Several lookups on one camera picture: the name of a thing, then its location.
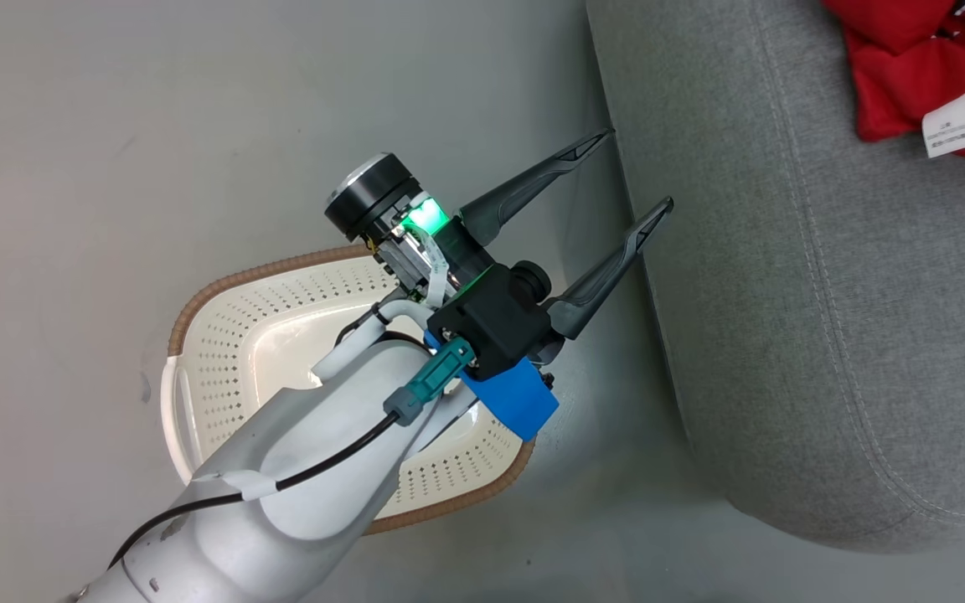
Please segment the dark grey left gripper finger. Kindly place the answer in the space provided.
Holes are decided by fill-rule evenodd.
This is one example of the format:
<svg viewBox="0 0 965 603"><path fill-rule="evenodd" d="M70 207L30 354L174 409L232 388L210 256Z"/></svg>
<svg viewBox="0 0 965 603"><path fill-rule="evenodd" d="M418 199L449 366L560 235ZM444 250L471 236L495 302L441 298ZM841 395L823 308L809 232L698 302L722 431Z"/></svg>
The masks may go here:
<svg viewBox="0 0 965 603"><path fill-rule="evenodd" d="M619 245L601 262L594 264L573 285L544 302L553 332L576 339L623 279L654 230L673 213L674 201L666 196L654 205L621 237Z"/></svg>

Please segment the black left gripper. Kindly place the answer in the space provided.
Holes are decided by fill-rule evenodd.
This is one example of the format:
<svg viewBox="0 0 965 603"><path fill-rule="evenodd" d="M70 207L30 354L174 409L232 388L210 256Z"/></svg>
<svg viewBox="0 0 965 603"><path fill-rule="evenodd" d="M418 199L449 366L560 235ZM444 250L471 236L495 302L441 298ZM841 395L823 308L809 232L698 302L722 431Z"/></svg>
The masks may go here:
<svg viewBox="0 0 965 603"><path fill-rule="evenodd" d="M495 302L497 280L485 277L494 260L485 247L541 191L574 172L613 134L601 129L586 135L478 196L459 214L446 214L398 157L382 152L345 177L327 198L324 214L346 240L363 241L405 296L431 302L429 285L444 260L445 301L462 296L464 304ZM478 278L482 286L476 286Z"/></svg>

